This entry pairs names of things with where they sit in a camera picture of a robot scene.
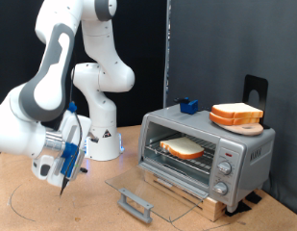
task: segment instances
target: sticker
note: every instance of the sticker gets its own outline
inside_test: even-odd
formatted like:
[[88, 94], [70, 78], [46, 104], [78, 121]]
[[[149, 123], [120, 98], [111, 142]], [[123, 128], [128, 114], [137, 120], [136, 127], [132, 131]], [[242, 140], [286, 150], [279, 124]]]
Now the sticker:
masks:
[[111, 133], [109, 132], [109, 130], [107, 130], [103, 135], [103, 138], [107, 138], [107, 137], [111, 137]]

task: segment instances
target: clear acrylic piece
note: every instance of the clear acrylic piece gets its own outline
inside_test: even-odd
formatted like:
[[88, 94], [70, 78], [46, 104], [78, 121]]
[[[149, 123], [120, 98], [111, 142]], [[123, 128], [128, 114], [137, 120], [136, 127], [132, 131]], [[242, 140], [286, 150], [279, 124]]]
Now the clear acrylic piece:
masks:
[[[154, 206], [151, 212], [169, 222], [181, 218], [201, 203], [200, 198], [191, 194], [187, 196], [187, 200], [184, 199], [178, 193], [172, 191], [171, 188], [177, 189], [176, 186], [141, 167], [134, 167], [119, 176], [107, 180], [106, 183], [118, 191], [125, 188], [149, 202]], [[143, 210], [134, 201], [128, 199], [127, 202], [137, 210]]]

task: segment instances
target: black stand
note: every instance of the black stand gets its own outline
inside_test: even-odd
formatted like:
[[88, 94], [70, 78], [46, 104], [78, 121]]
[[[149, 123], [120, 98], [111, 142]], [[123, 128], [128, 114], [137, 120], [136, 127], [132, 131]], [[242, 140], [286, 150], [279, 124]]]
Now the black stand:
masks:
[[263, 117], [260, 119], [260, 124], [263, 129], [269, 129], [270, 127], [263, 124], [264, 110], [267, 96], [268, 82], [266, 79], [256, 77], [253, 75], [246, 75], [244, 80], [244, 92], [242, 102], [245, 104], [249, 103], [249, 96], [252, 90], [255, 90], [260, 96], [259, 109], [263, 110]]

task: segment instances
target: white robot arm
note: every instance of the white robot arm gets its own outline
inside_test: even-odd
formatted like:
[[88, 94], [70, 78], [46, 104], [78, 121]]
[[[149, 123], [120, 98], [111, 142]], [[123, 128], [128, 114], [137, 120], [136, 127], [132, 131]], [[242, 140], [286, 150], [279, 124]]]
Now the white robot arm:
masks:
[[[90, 82], [82, 80], [79, 85], [87, 97], [93, 121], [100, 117], [91, 113], [97, 111], [93, 109], [96, 100], [89, 98], [92, 91], [126, 91], [134, 84], [134, 73], [121, 62], [114, 49], [111, 17], [115, 9], [115, 0], [45, 0], [36, 24], [37, 36], [46, 45], [39, 71], [28, 83], [11, 90], [0, 105], [0, 151], [34, 159], [33, 173], [50, 184], [62, 185], [63, 173], [67, 164], [71, 165], [70, 156], [75, 152], [74, 145], [80, 140], [80, 124], [72, 110], [64, 114], [59, 132], [50, 131], [40, 123], [53, 120], [64, 109], [64, 80], [80, 20], [83, 21], [86, 51], [99, 62], [92, 66], [100, 66], [101, 71], [90, 71]], [[75, 68], [75, 82], [78, 82], [77, 76], [87, 76], [87, 68], [81, 70], [84, 66], [87, 65]], [[89, 129], [92, 131], [91, 120], [83, 116], [79, 119], [83, 146]], [[77, 166], [83, 157], [84, 154], [72, 159], [69, 178], [76, 177]]]
[[114, 159], [122, 151], [116, 106], [103, 92], [128, 91], [135, 83], [133, 71], [120, 60], [114, 47], [111, 18], [115, 10], [115, 0], [84, 0], [83, 41], [87, 54], [97, 64], [77, 64], [74, 85], [87, 99], [93, 137], [87, 140], [87, 154], [96, 161]]

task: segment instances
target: blue object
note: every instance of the blue object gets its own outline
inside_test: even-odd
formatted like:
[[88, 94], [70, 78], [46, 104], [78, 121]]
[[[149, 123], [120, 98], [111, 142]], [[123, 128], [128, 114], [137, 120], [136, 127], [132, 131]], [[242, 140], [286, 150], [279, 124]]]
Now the blue object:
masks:
[[193, 115], [198, 111], [198, 100], [193, 100], [189, 103], [181, 102], [180, 111], [182, 113]]
[[[78, 146], [73, 144], [73, 143], [69, 143], [67, 142], [65, 144], [65, 149], [64, 149], [64, 152], [62, 153], [62, 157], [64, 158], [64, 163], [63, 163], [63, 166], [62, 166], [62, 170], [61, 170], [61, 174], [65, 174], [65, 172], [67, 171], [68, 169], [68, 166], [70, 164], [70, 162], [72, 161], [72, 158], [74, 155], [77, 155], [78, 156], [78, 153], [76, 153], [77, 151], [77, 148]], [[72, 170], [74, 168], [74, 164], [76, 162], [78, 157], [75, 157], [70, 168], [69, 168], [69, 171], [67, 172], [67, 177], [70, 177], [71, 176], [71, 173], [72, 173]]]
[[70, 111], [71, 113], [74, 113], [75, 111], [77, 111], [78, 107], [75, 106], [75, 104], [73, 102], [69, 103], [69, 108], [67, 109], [68, 111]]

